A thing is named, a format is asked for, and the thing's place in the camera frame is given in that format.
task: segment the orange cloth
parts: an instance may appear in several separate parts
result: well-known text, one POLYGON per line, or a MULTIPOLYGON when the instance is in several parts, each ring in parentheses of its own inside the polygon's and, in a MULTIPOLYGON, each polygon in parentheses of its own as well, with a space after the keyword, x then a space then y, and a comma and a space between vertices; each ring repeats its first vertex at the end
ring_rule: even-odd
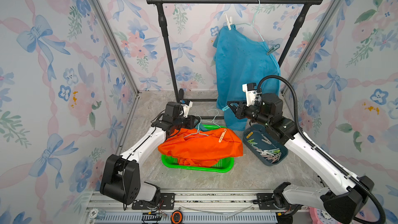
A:
POLYGON ((243 156, 242 141, 232 130, 226 129, 222 141, 218 142, 224 129, 201 132, 209 136, 193 134, 186 137, 196 133, 197 129, 182 128, 176 136, 159 145, 158 150, 163 155, 178 158, 180 165, 199 167, 212 167, 221 158, 243 156))

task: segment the wall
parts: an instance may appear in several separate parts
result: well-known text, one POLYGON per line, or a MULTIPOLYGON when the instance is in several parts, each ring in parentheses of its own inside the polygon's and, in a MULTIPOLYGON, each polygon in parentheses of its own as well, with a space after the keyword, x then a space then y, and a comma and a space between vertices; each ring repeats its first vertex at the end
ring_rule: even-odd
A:
MULTIPOLYGON (((99 0, 120 42, 130 71, 141 90, 172 90, 170 69, 160 32, 157 10, 146 0, 99 0)), ((306 47, 331 0, 312 6, 306 22, 293 42, 282 65, 288 77, 306 47)), ((277 60, 285 47, 302 5, 261 5, 256 28, 269 45, 280 44, 274 53, 277 60)), ((216 70, 212 46, 225 16, 233 23, 250 23, 257 5, 165 4, 172 57, 178 87, 185 90, 216 90, 216 70)), ((239 30, 252 40, 260 41, 256 31, 246 25, 239 30)))
POLYGON ((87 0, 0 5, 0 223, 78 223, 133 93, 87 0))
MULTIPOLYGON (((303 129, 375 182, 387 223, 398 223, 397 27, 397 0, 343 1, 293 84, 303 129)), ((371 201, 358 216, 379 217, 371 201)))

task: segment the hanging shirt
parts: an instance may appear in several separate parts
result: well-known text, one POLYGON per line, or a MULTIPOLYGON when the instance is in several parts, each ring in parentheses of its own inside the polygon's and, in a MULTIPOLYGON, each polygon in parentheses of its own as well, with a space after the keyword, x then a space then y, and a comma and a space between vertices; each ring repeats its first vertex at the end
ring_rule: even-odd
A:
POLYGON ((223 139, 219 142, 224 129, 201 132, 208 135, 206 136, 189 135, 196 133, 197 129, 182 128, 176 136, 159 145, 158 150, 163 155, 178 158, 180 165, 199 167, 212 167, 221 158, 243 156, 242 141, 233 131, 226 129, 223 139))
MULTIPOLYGON (((217 72, 217 108, 227 106, 227 101, 245 101, 242 85, 258 84, 267 75, 281 75, 281 70, 265 42, 255 42, 231 25, 221 28, 213 44, 217 48, 214 60, 217 72)), ((262 93, 279 94, 280 81, 268 79, 261 85, 262 93)), ((232 130, 243 131, 247 119, 238 120, 228 109, 224 112, 226 126, 232 130)))

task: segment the teal clothespin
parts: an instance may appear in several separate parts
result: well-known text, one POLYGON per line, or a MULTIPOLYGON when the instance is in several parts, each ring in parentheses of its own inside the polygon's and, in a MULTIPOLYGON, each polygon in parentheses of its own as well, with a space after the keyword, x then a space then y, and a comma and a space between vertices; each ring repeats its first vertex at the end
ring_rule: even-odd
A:
POLYGON ((274 46, 272 46, 272 48, 267 52, 267 56, 269 56, 270 54, 272 54, 274 51, 276 51, 277 49, 279 49, 281 47, 281 45, 276 44, 274 46))

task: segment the gray floor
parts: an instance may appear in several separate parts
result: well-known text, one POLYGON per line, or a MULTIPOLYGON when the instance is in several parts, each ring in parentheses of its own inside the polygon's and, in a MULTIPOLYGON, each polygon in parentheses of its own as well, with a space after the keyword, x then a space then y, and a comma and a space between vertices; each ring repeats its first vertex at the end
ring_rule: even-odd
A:
MULTIPOLYGON (((187 98, 216 98, 216 91, 186 92, 187 98)), ((161 112, 168 101, 174 101, 172 91, 144 91, 141 93, 134 113, 130 134, 122 151, 134 145, 148 130, 151 120, 161 112)), ((189 114, 211 115, 215 102, 194 102, 189 114)), ((292 118, 284 104, 284 116, 292 118)), ((224 120, 216 120, 219 125, 224 120)), ((235 158, 232 170, 227 173, 202 172, 186 169, 171 169, 163 165, 160 152, 155 150, 142 166, 141 180, 164 189, 274 189, 288 181, 298 186, 320 187, 316 173, 293 152, 278 165, 264 165, 245 145, 243 157, 235 158)))

